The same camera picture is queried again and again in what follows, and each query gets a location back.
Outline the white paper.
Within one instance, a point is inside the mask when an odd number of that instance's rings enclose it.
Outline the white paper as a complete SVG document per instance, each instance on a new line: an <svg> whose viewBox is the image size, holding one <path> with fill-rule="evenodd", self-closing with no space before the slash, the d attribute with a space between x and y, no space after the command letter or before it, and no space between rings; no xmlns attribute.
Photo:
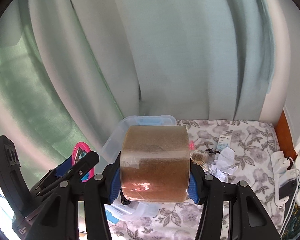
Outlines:
<svg viewBox="0 0 300 240"><path fill-rule="evenodd" d="M226 183L228 182L228 176L232 176L237 169L235 152L229 147L217 153L214 161L208 165L209 174Z"/></svg>

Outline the clear plastic storage bin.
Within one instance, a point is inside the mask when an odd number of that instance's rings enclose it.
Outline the clear plastic storage bin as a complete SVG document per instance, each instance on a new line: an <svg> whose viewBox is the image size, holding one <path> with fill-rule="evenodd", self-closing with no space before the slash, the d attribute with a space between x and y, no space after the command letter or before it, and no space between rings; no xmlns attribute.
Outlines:
<svg viewBox="0 0 300 240"><path fill-rule="evenodd" d="M171 115L161 116L128 116L121 120L108 138L101 150L101 156L108 164L115 162L120 151L123 151L123 160L126 164L136 165L140 158L133 156L131 147L124 146L125 136L132 126L175 126L177 121ZM134 222L142 217L154 217L160 209L157 203L128 201L122 204L123 196L121 191L113 190L112 203L105 206L107 220L116 224L118 221Z"/></svg>

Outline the pink hair roller clip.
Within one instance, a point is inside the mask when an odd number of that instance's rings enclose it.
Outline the pink hair roller clip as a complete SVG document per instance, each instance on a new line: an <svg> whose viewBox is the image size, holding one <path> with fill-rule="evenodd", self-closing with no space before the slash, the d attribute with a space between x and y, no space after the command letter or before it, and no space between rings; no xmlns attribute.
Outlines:
<svg viewBox="0 0 300 240"><path fill-rule="evenodd" d="M194 142L193 142L193 141L190 141L190 143L189 143L189 148L190 148L191 150L195 150L195 146L194 146Z"/></svg>

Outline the brown packing tape roll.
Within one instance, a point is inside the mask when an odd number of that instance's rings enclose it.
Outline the brown packing tape roll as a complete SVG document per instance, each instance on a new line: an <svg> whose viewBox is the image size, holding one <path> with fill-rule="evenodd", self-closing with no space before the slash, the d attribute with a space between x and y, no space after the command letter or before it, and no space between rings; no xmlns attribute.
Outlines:
<svg viewBox="0 0 300 240"><path fill-rule="evenodd" d="M132 126L123 145L131 147L136 165L120 154L120 180L127 200L182 203L190 180L190 148L184 126Z"/></svg>

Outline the black beaded headband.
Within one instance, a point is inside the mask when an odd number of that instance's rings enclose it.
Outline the black beaded headband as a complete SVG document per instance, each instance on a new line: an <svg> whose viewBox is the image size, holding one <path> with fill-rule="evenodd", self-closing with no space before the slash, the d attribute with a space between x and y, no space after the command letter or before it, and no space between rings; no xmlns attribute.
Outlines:
<svg viewBox="0 0 300 240"><path fill-rule="evenodd" d="M206 149L205 152L207 152L208 154L217 154L217 153L220 153L220 151L214 150L212 148Z"/></svg>

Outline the black power adapter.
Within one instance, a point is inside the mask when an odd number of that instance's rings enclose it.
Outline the black power adapter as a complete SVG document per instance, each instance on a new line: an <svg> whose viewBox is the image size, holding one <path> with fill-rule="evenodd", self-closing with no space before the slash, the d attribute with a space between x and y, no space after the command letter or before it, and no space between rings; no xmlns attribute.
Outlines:
<svg viewBox="0 0 300 240"><path fill-rule="evenodd" d="M279 199L285 198L287 196L291 197L294 195L296 189L296 179L288 181L279 188Z"/></svg>

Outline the white power strip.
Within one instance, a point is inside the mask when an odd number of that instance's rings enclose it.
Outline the white power strip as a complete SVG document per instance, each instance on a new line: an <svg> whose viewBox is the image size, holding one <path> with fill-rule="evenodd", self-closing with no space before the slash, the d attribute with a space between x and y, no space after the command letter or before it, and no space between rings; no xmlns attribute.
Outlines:
<svg viewBox="0 0 300 240"><path fill-rule="evenodd" d="M277 207L282 208L292 196L279 199L279 188L288 181L296 179L297 182L297 177L300 174L300 155L297 155L291 169L289 169L289 167L292 164L292 161L289 158L286 158L282 151L274 152L270 156L270 163L274 176L275 204Z"/></svg>

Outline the floral fleece blanket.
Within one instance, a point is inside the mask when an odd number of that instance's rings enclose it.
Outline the floral fleece blanket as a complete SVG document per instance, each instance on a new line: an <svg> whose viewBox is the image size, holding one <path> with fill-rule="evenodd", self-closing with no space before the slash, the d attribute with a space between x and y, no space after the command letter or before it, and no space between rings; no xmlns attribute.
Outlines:
<svg viewBox="0 0 300 240"><path fill-rule="evenodd" d="M122 120L102 148L118 162L115 197L147 208L179 204L187 198L203 206L196 239L220 239L223 205L230 203L228 239L279 239L265 208L246 181L220 181L192 162L188 133L166 116Z"/></svg>

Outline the small medicine box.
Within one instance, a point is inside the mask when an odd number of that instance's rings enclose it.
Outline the small medicine box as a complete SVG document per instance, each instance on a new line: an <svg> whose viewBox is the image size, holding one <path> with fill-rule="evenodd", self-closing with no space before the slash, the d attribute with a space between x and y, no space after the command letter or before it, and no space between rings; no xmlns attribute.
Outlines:
<svg viewBox="0 0 300 240"><path fill-rule="evenodd" d="M218 139L216 150L221 152L223 149L230 147L231 135L221 134Z"/></svg>

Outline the green curtain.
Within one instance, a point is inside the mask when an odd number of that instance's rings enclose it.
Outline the green curtain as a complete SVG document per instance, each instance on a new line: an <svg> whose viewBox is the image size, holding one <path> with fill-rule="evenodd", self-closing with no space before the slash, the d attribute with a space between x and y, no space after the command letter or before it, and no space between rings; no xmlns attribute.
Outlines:
<svg viewBox="0 0 300 240"><path fill-rule="evenodd" d="M0 136L33 186L130 115L257 120L274 50L266 0L14 0L0 19Z"/></svg>

